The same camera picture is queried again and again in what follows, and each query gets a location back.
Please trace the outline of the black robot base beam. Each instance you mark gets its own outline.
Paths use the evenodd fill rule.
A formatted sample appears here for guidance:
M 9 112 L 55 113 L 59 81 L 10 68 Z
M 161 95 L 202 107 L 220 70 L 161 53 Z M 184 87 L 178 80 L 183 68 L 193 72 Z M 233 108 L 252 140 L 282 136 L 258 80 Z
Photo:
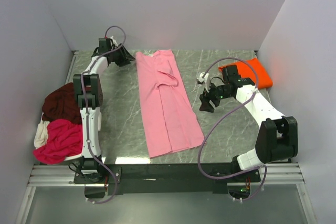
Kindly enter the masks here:
M 108 167 L 115 174 L 114 179 L 100 168 L 98 172 L 76 171 L 73 183 L 93 190 L 85 190 L 92 198 L 107 190 L 112 195 L 117 184 L 117 195 L 139 193 L 191 193 L 212 192 L 227 194 L 229 183 L 257 183 L 261 181 L 257 169 L 228 179 L 210 179 L 201 174 L 197 164 L 110 164 Z

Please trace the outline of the pink t shirt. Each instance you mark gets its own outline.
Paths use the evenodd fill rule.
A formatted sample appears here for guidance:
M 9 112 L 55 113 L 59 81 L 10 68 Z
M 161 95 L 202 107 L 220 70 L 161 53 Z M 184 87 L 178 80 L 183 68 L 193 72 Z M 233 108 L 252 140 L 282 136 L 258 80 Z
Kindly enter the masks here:
M 150 158 L 198 147 L 204 135 L 172 50 L 135 54 L 139 99 Z

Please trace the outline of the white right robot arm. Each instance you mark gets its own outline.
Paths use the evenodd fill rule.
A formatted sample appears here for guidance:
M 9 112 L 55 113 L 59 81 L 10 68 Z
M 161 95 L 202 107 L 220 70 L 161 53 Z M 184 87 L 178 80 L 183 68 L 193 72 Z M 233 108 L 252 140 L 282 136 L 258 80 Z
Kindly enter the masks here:
M 225 67 L 222 76 L 223 84 L 216 86 L 207 72 L 199 74 L 197 82 L 205 87 L 199 96 L 199 110 L 213 113 L 221 100 L 234 98 L 247 109 L 259 127 L 255 147 L 233 158 L 231 175 L 297 156 L 297 120 L 276 110 L 259 92 L 256 83 L 251 78 L 243 78 L 235 65 Z

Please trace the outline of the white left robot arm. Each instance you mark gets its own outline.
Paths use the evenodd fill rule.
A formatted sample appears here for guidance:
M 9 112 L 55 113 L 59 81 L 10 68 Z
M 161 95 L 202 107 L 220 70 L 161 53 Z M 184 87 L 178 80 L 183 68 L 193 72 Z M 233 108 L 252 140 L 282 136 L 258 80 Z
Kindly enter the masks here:
M 109 176 L 102 166 L 99 145 L 100 107 L 103 104 L 100 76 L 111 63 L 123 67 L 134 60 L 122 43 L 117 43 L 113 37 L 104 36 L 99 39 L 88 67 L 73 76 L 75 101 L 82 121 L 82 150 L 79 165 L 76 166 L 79 179 L 98 183 Z

